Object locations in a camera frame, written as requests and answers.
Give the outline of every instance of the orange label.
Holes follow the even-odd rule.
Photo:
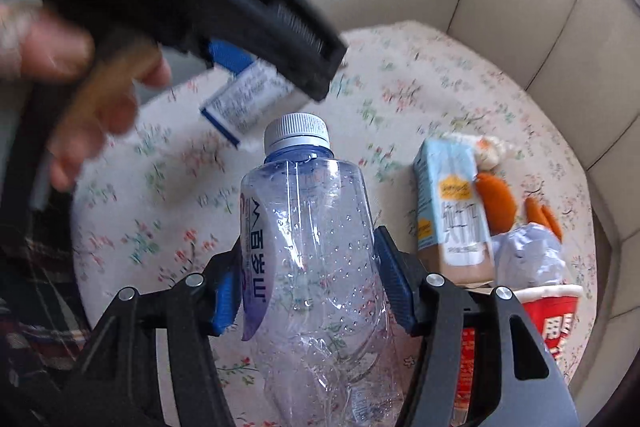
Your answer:
[[[430,219],[421,217],[418,219],[418,239],[425,239],[433,235],[433,226]]]
[[[440,197],[443,200],[470,200],[471,183],[458,176],[447,176],[440,182]]]

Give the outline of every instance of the milk tea carton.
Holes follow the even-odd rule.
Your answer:
[[[418,257],[455,284],[494,279],[494,256],[484,206],[474,179],[471,147],[427,139],[414,160],[418,182]]]

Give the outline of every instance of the fingernail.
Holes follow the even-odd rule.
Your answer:
[[[48,40],[51,63],[60,73],[82,73],[94,55],[94,42],[88,32],[60,21],[43,18],[40,30]]]

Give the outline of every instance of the round table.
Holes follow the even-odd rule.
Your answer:
[[[337,158],[357,163],[375,225],[415,253],[416,183],[412,162],[428,137],[444,132],[508,140],[513,158],[497,168],[520,203],[529,195],[559,216],[564,253],[583,286],[560,367],[570,380],[596,314],[596,258],[587,182],[571,147],[538,106],[496,66],[449,36],[415,22],[354,30],[329,95],[304,110],[323,118]],[[242,176],[260,165],[257,147],[236,150],[201,117],[200,104],[228,81],[218,68],[164,92],[142,110],[136,129],[110,140],[87,165],[72,214],[76,273],[95,325],[123,286],[142,293],[172,286],[229,250],[239,233]],[[212,340],[216,366],[240,426],[277,425],[262,380],[236,325]],[[392,319],[399,378],[406,389],[418,351]],[[160,356],[166,344],[159,341]],[[168,393],[168,375],[160,375]],[[165,406],[175,424],[175,410]]]

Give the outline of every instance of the table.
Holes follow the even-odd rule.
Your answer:
[[[571,147],[510,78],[433,28],[405,22],[354,30],[344,38],[350,46],[345,67],[327,99],[305,110],[327,123],[336,157],[362,168],[374,223],[386,225],[401,250],[415,252],[417,246],[411,165],[425,138],[454,130],[494,135],[516,147],[497,174],[520,202],[518,222],[529,195],[556,212],[565,256],[585,291],[560,363],[569,381],[596,313],[591,205]],[[170,287],[238,237],[239,184],[264,158],[261,148],[231,147],[199,114],[200,103],[227,80],[228,73],[215,69],[164,92],[143,108],[135,131],[110,140],[85,167],[72,237],[92,325],[123,286],[142,293]],[[250,342],[240,342],[241,325],[239,315],[230,331],[212,341],[225,395],[238,425],[277,425],[277,413],[261,393]],[[406,388],[418,344],[393,321],[392,333]],[[167,381],[161,375],[163,393]],[[166,411],[168,421],[174,414]]]

